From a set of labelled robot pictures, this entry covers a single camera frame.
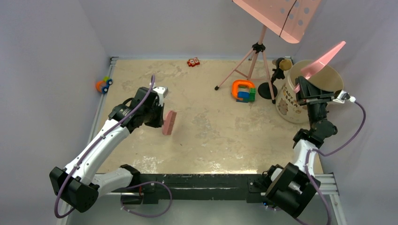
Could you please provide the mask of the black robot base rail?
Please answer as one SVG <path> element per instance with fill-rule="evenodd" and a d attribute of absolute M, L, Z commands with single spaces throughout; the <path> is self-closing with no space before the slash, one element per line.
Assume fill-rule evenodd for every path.
<path fill-rule="evenodd" d="M 266 174 L 141 174 L 121 193 L 143 197 L 144 204 L 159 200 L 240 200 L 289 207 L 295 194 L 285 184 L 272 184 Z"/>

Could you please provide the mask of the pink hand brush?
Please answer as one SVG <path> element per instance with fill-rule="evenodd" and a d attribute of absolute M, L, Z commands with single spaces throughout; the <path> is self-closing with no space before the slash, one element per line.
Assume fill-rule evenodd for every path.
<path fill-rule="evenodd" d="M 163 126 L 162 126 L 162 134 L 163 135 L 171 135 L 172 134 L 174 123 L 176 120 L 176 115 L 177 115 L 177 112 L 175 112 L 175 111 L 169 111 L 167 113 L 166 118 L 164 119 Z"/>

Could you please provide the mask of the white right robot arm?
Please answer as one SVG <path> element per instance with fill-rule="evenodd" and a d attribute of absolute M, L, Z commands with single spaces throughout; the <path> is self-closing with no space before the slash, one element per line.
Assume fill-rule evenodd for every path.
<path fill-rule="evenodd" d="M 320 192 L 321 183 L 314 175 L 314 158 L 321 154 L 320 147 L 324 140 L 338 132 L 337 127 L 327 119 L 328 103 L 356 102 L 356 98 L 344 90 L 322 90 L 302 76 L 296 78 L 296 84 L 299 86 L 297 102 L 307 107 L 309 129 L 299 130 L 293 138 L 294 162 L 285 167 L 271 167 L 263 179 L 267 189 L 265 197 L 294 219 Z"/>

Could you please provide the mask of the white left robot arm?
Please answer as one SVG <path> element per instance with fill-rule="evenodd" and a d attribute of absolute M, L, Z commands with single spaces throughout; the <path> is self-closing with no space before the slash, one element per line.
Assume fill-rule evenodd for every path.
<path fill-rule="evenodd" d="M 91 208 L 97 199 L 114 190 L 136 191 L 140 185 L 137 170 L 122 165 L 117 170 L 97 175 L 99 167 L 110 153 L 136 128 L 146 125 L 163 127 L 166 87 L 140 87 L 135 96 L 115 106 L 104 126 L 86 148 L 65 167 L 55 167 L 49 178 L 60 200 L 81 213 Z"/>

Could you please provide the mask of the pink dustpan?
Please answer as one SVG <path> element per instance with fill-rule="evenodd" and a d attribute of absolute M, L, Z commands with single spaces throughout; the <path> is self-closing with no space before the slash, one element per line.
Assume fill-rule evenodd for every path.
<path fill-rule="evenodd" d="M 344 88 L 344 83 L 339 73 L 332 68 L 329 63 L 338 54 L 346 44 L 341 41 L 328 52 L 324 53 L 316 60 L 302 60 L 293 65 L 290 69 L 290 78 L 293 85 L 293 91 L 298 93 L 300 85 L 295 83 L 295 78 L 303 76 L 315 87 L 336 92 Z"/>

